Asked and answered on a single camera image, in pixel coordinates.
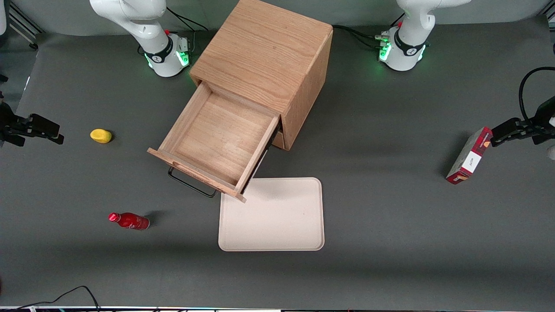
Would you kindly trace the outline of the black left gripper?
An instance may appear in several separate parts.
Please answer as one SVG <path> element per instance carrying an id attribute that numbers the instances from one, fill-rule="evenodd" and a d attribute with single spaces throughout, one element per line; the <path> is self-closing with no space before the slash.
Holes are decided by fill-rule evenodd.
<path id="1" fill-rule="evenodd" d="M 525 140 L 529 137 L 532 137 L 535 145 L 553 140 L 555 128 L 551 125 L 550 120 L 554 118 L 554 115 L 555 97 L 553 96 L 539 105 L 531 119 L 533 126 L 535 126 L 535 132 L 538 134 L 529 130 L 529 122 L 519 118 L 511 118 L 492 129 L 491 146 L 497 147 L 512 140 Z"/>

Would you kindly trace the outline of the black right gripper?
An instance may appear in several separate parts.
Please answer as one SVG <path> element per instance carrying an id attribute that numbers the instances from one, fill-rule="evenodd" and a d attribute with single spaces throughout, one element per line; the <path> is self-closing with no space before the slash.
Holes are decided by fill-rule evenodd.
<path id="1" fill-rule="evenodd" d="M 25 144 L 25 138 L 20 136 L 21 133 L 27 137 L 39 137 L 50 140 L 56 144 L 62 145 L 64 136 L 59 134 L 60 125 L 44 118 L 38 114 L 31 114 L 29 117 L 22 117 L 14 114 L 11 107 L 1 102 L 0 105 L 0 140 L 1 143 L 10 143 L 19 147 Z"/>

